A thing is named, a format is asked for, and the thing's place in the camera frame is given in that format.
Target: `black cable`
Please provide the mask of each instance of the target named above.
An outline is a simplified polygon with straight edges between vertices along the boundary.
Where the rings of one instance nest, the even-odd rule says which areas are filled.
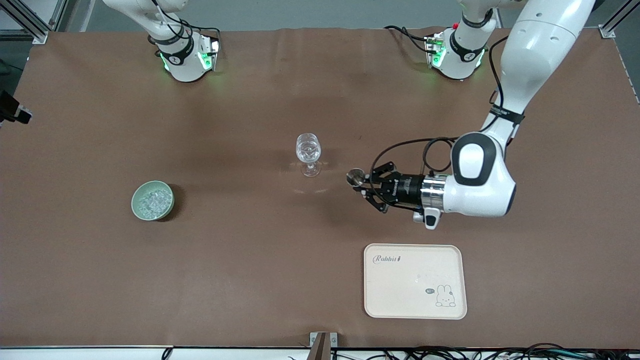
[[[491,72],[493,73],[493,78],[495,79],[495,84],[498,88],[498,94],[500,95],[500,107],[502,107],[502,105],[504,104],[504,92],[502,91],[502,83],[500,82],[500,77],[498,77],[498,72],[495,69],[495,64],[493,62],[493,49],[500,43],[505,42],[508,38],[509,36],[505,36],[504,38],[493,43],[493,45],[491,45],[491,47],[489,48],[489,65],[491,65]],[[490,104],[493,104],[491,102],[492,98],[493,98],[493,94],[491,95],[491,98],[489,98]],[[484,130],[487,130],[489,126],[491,126],[497,119],[498,119],[498,115],[496,115],[493,118],[493,120],[491,121],[491,124],[484,127],[484,129],[480,130],[480,132],[482,133]],[[513,141],[513,138],[510,138],[509,141],[507,141],[506,146],[509,146],[509,144],[511,144],[512,141]]]
[[[426,356],[437,356],[444,360],[458,360],[451,354],[451,352],[457,352],[462,355],[462,360],[468,360],[464,354],[455,348],[426,346],[414,348],[413,351],[422,352],[420,359],[424,359]]]
[[[443,142],[446,143],[450,149],[453,148],[453,143],[457,140],[458,138],[445,138],[445,137],[441,137],[441,138],[435,138],[433,140],[431,140],[430,142],[427,143],[427,145],[424,146],[424,150],[422,151],[422,162],[424,164],[424,166],[428,167],[429,170],[433,171],[433,172],[445,172],[447,171],[447,169],[449,167],[451,167],[451,159],[449,160],[449,164],[447,164],[447,166],[445,166],[444,168],[434,168],[429,164],[429,161],[427,160],[427,153],[429,152],[429,149],[431,148],[431,146],[435,143],[438,142]]]
[[[503,348],[493,354],[489,355],[485,360],[495,360],[498,356],[504,353],[512,354],[513,352],[523,352],[523,348]]]
[[[334,351],[334,352],[333,352],[333,356],[334,356],[334,357],[336,357],[336,356],[343,357],[343,358],[345,358],[345,359],[347,359],[347,360],[357,360],[357,359],[354,359],[354,358],[349,357],[349,356],[347,356],[347,355],[338,354],[338,352],[337,352],[337,351]]]
[[[538,343],[535,345],[531,345],[522,356],[517,357],[514,360],[518,360],[518,359],[524,359],[525,357],[527,358],[527,360],[531,360],[531,356],[534,354],[538,354],[538,357],[545,357],[545,358],[552,358],[552,359],[556,359],[558,357],[558,354],[555,354],[553,352],[549,352],[549,350],[564,350],[563,347],[561,347],[558,344],[553,344],[553,343]]]
[[[406,354],[406,356],[404,357],[404,360],[409,360],[409,358],[412,358],[413,360],[420,360],[420,358],[416,355],[416,353],[412,350],[405,350],[404,353]]]
[[[418,37],[418,36],[416,36],[416,35],[413,35],[413,34],[409,33],[409,31],[408,31],[408,30],[406,29],[406,27],[404,27],[404,26],[403,26],[402,28],[398,28],[398,27],[397,27],[397,26],[395,26],[395,25],[389,25],[389,26],[385,26],[385,27],[384,27],[384,29],[387,29],[387,30],[391,30],[391,29],[393,29],[393,30],[398,30],[398,31],[400,31],[400,33],[401,33],[402,35],[404,35],[404,36],[408,37],[408,38],[409,38],[409,40],[411,40],[411,43],[413,43],[413,44],[414,44],[414,46],[415,46],[415,47],[417,47],[418,49],[420,49],[421,51],[423,51],[423,52],[425,52],[425,53],[428,53],[428,54],[435,54],[435,53],[436,53],[436,52],[435,52],[435,51],[433,51],[433,50],[427,50],[427,49],[425,49],[424,47],[420,46],[420,44],[418,44],[417,42],[415,42],[416,40],[421,41],[421,42],[425,42],[425,39],[424,39],[424,37],[422,37],[422,38],[421,38],[421,37]]]
[[[540,348],[538,349],[537,347],[540,346],[547,346],[547,348]],[[591,360],[593,359],[592,357],[589,357],[587,355],[584,355],[585,351],[572,351],[572,350],[567,350],[563,347],[561,347],[558,344],[553,344],[553,343],[542,343],[542,344],[536,344],[534,345],[535,348],[532,348],[531,353],[532,354],[543,354],[543,356],[545,357],[551,357],[551,358],[558,358],[558,357],[570,357],[572,359],[581,359],[581,360]]]
[[[2,59],[0,59],[0,63],[2,63],[2,64],[3,64],[4,66],[6,66],[6,67],[12,67],[12,68],[14,68],[14,69],[16,69],[16,70],[24,71],[24,69],[23,69],[23,68],[21,68],[21,67],[17,67],[17,66],[15,66],[15,65],[11,65],[10,63],[8,63],[8,62],[6,62],[6,61],[4,61],[4,60],[2,60]]]
[[[498,94],[498,90],[494,90],[494,91],[491,93],[491,96],[489,96],[489,103],[490,103],[491,105],[495,104],[495,99],[494,99],[493,97],[494,97],[494,96],[496,96],[497,94]]]
[[[405,350],[405,352],[409,354],[413,358],[413,360],[421,360],[425,356],[425,354],[418,354],[418,352],[414,351],[413,349]]]
[[[184,27],[185,24],[182,23],[182,21],[178,21],[172,17],[170,17],[166,12],[164,12],[164,10],[160,7],[160,5],[158,4],[157,0],[151,0],[153,2],[153,4],[160,10],[160,12],[167,18],[170,20],[173,20],[175,22],[177,22],[178,24],[180,24],[181,27]],[[187,35],[187,37],[182,37],[182,35],[178,35],[178,33],[175,32],[175,30],[173,29],[173,27],[171,26],[171,24],[169,24],[167,22],[167,26],[169,27],[169,30],[171,30],[171,32],[178,38],[181,38],[183,40],[189,40],[189,38],[191,37],[190,34]]]
[[[500,43],[505,42],[509,36],[505,36],[504,38],[496,41],[489,48],[489,64],[491,65],[491,72],[493,73],[493,78],[495,79],[495,83],[498,86],[498,94],[500,94],[500,107],[504,104],[504,93],[502,92],[502,83],[500,82],[500,78],[498,77],[498,72],[495,70],[495,64],[493,63],[493,49],[498,46]]]
[[[215,32],[216,32],[216,36],[217,36],[217,38],[216,38],[216,39],[217,39],[217,40],[220,40],[220,29],[218,29],[218,28],[214,28],[214,27],[211,27],[211,28],[203,28],[203,27],[201,27],[201,26],[191,25],[191,24],[190,24],[188,21],[186,21],[186,20],[182,20],[182,19],[174,19],[173,17],[171,17],[169,14],[167,14],[167,13],[166,13],[166,12],[165,12],[165,11],[164,11],[160,6],[159,6],[159,5],[158,5],[157,0],[151,0],[151,1],[153,1],[154,5],[156,5],[156,6],[160,9],[160,11],[162,12],[162,14],[163,14],[167,19],[173,20],[173,21],[177,22],[178,24],[180,24],[180,25],[182,25],[182,26],[186,26],[186,27],[188,27],[188,28],[191,30],[191,32],[193,32],[193,29],[198,29],[198,30],[215,30]],[[169,26],[169,28],[171,29],[172,33],[173,33],[175,36],[180,37],[180,35],[176,34],[176,32],[173,30],[173,28],[171,28],[171,26]]]
[[[172,347],[168,347],[166,348],[163,353],[162,353],[162,357],[160,358],[161,360],[167,360],[170,356],[171,353],[173,352],[173,348]]]
[[[393,208],[398,208],[398,209],[405,209],[405,210],[411,210],[411,211],[416,211],[418,210],[418,208],[409,208],[407,206],[401,206],[401,205],[395,205],[390,203],[389,201],[385,200],[385,198],[382,197],[382,195],[380,195],[380,193],[378,193],[377,189],[373,186],[373,169],[376,168],[376,165],[378,164],[378,160],[380,160],[380,158],[382,156],[384,156],[384,154],[388,153],[390,150],[395,149],[396,147],[399,146],[403,146],[403,145],[408,145],[410,143],[418,143],[418,142],[429,142],[432,141],[432,138],[425,138],[425,139],[415,139],[415,140],[407,140],[405,142],[399,142],[395,145],[391,145],[390,147],[387,147],[386,149],[382,150],[381,153],[378,154],[378,156],[376,157],[376,159],[373,161],[373,163],[371,163],[371,169],[369,171],[369,184],[371,185],[371,190],[373,190],[373,193],[376,194],[376,196],[382,200],[382,202],[384,202],[386,205],[389,205]]]
[[[392,355],[389,351],[383,350],[384,355],[391,360],[400,360],[397,356]]]

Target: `green bowl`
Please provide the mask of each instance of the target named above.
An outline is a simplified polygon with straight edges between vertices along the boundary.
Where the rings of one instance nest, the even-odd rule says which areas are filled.
[[[155,221],[169,215],[175,196],[169,185],[153,180],[142,184],[131,198],[131,210],[140,220]]]

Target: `gray floor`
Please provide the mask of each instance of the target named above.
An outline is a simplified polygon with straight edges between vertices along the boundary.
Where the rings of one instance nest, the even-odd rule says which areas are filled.
[[[74,0],[69,8],[69,31],[142,31],[131,19],[108,8],[102,0]],[[597,26],[611,16],[624,0],[606,0],[587,26]],[[500,12],[504,27],[513,25],[519,10]],[[200,26],[222,31],[273,30],[280,28],[382,28],[394,24],[407,28],[450,26],[460,20],[454,0],[191,0],[180,13]],[[616,43],[632,81],[640,84],[640,10],[616,29]],[[23,67],[29,42],[0,42],[0,58]],[[0,85],[13,92],[19,72],[0,77]]]

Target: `metal frame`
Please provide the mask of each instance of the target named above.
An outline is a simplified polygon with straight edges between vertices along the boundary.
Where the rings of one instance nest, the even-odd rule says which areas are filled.
[[[31,34],[34,44],[47,42],[47,34],[51,28],[21,0],[0,0],[0,8]]]
[[[49,27],[53,31],[59,30],[62,15],[65,13],[68,4],[69,0],[58,0],[58,4],[56,4],[55,10],[53,10],[53,14],[51,14],[51,19],[49,19]]]
[[[627,0],[604,24],[598,25],[602,38],[615,38],[614,29],[640,5],[640,0]]]
[[[316,337],[318,334],[322,332],[311,332],[309,334],[309,346],[314,346],[314,342],[316,341]],[[331,341],[331,347],[338,347],[338,333],[337,332],[329,332],[329,340]]]
[[[334,332],[313,332],[310,336],[313,339],[313,345],[309,350],[307,360],[330,360],[331,359],[331,334]]]

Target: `green led light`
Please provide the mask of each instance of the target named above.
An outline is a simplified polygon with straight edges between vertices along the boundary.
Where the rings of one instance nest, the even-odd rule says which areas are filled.
[[[200,62],[202,63],[202,67],[205,70],[211,69],[211,57],[207,54],[198,53],[198,57],[200,58]]]
[[[484,49],[482,50],[482,52],[478,56],[478,62],[476,63],[476,67],[480,66],[480,63],[482,62],[482,56],[483,55],[484,55]]]
[[[169,65],[166,64],[166,60],[164,59],[162,53],[160,54],[160,59],[162,59],[162,62],[164,63],[164,69],[169,71]]]
[[[433,66],[440,67],[442,64],[442,59],[447,54],[447,49],[444,46],[440,46],[440,50],[433,55]]]

